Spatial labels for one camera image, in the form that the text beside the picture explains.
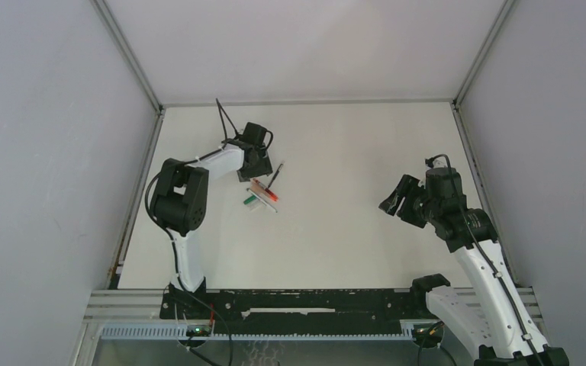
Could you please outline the red pen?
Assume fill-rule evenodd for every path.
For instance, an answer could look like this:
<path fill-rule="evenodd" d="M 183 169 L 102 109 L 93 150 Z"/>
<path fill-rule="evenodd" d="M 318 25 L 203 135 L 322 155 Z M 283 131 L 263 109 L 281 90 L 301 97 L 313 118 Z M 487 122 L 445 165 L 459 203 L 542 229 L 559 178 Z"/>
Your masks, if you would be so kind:
<path fill-rule="evenodd" d="M 266 189 L 266 185 L 261 183 L 258 179 L 253 178 L 251 182 L 260 190 L 262 194 L 264 194 L 271 201 L 277 202 L 279 200 L 279 197 L 270 189 Z"/>

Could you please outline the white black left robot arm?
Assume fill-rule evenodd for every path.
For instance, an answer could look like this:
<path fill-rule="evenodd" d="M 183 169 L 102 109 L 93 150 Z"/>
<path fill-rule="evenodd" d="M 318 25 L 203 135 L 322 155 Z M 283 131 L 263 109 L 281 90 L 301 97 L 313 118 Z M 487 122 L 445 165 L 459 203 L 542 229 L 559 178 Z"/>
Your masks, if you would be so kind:
<path fill-rule="evenodd" d="M 408 274 L 394 260 L 393 231 L 374 213 L 371 175 L 352 177 L 327 148 L 293 148 L 294 161 L 275 188 L 269 158 L 273 134 L 248 123 L 200 159 L 167 159 L 149 183 L 149 218 L 172 244 L 172 284 L 184 292 L 179 309 L 191 318 L 208 308 L 198 290 L 207 277 L 224 289 L 338 289 L 394 287 Z M 236 198 L 230 219 L 205 223 L 209 184 L 236 173 L 240 194 L 265 213 L 251 217 Z"/>

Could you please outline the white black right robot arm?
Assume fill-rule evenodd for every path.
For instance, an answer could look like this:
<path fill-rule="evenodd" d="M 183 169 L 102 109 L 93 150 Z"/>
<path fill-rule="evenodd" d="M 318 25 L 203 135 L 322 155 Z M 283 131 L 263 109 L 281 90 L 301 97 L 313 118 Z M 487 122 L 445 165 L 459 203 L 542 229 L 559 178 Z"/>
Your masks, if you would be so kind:
<path fill-rule="evenodd" d="M 475 365 L 568 365 L 563 348 L 549 344 L 529 314 L 510 276 L 497 232 L 482 209 L 466 207 L 460 174 L 431 168 L 420 181 L 403 175 L 379 206 L 406 223 L 436 236 L 465 272 L 481 311 L 458 298 L 441 274 L 412 282 L 411 309 L 436 316 L 462 343 Z"/>

